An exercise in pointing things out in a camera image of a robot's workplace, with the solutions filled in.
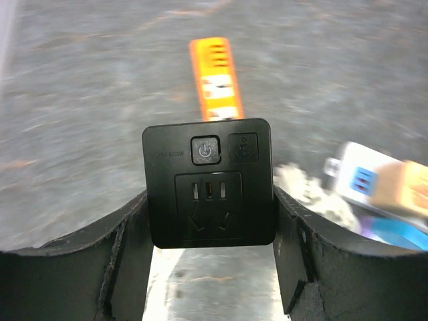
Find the black cube socket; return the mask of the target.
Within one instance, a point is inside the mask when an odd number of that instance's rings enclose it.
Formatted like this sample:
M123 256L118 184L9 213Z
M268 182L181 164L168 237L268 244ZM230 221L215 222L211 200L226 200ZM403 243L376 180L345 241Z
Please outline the black cube socket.
M142 151L155 246L235 247L274 240L267 120L149 126L142 133Z

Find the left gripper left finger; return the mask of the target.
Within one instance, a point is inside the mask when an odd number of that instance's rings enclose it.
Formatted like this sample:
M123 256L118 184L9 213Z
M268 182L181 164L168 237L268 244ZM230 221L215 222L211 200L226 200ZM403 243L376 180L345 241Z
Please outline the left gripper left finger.
M1 252L2 320L142 320L153 244L146 193L40 248Z

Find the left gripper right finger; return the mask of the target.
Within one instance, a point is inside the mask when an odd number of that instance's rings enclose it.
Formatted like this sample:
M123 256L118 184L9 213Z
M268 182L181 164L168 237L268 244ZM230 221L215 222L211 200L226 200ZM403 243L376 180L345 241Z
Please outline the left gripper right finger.
M427 253L351 232L275 190L273 243L292 320L426 320Z

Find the white multicolour power strip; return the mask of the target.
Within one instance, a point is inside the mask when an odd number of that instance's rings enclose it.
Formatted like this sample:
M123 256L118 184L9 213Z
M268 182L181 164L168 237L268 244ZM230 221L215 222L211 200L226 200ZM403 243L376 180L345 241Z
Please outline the white multicolour power strip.
M426 233L426 219L401 216L369 204L369 198L379 180L376 170L383 165L401 163L400 160L367 146L348 141L338 149L335 158L329 157L325 160L323 171L329 176L328 187L349 203L383 217L404 221Z

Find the blue cube socket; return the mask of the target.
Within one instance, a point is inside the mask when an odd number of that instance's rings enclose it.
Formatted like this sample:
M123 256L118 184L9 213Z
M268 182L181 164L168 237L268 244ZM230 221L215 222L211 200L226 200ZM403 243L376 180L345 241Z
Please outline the blue cube socket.
M371 229L376 239L384 243L427 251L427 234L402 221L374 217Z

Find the purple power strip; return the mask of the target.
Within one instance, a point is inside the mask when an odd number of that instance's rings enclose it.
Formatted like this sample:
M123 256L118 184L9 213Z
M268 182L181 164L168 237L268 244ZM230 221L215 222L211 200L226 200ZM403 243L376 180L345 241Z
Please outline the purple power strip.
M358 216L358 222L359 222L359 231L358 234L369 238L369 239L375 239L375 234L372 232L372 223L373 223L374 217L367 216L367 215L360 215Z

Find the orange power strip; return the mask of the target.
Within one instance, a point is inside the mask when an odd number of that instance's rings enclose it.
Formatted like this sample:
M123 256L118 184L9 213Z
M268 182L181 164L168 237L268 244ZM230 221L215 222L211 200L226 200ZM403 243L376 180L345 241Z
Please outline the orange power strip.
M202 119L205 122L244 119L228 39L194 39L189 43L189 51Z

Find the beige cube socket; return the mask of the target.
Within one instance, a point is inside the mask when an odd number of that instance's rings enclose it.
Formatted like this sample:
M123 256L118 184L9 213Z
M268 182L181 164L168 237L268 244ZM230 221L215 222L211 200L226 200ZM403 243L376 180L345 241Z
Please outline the beige cube socket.
M405 160L374 172L377 178L368 198L370 205L403 217L427 218L427 166Z

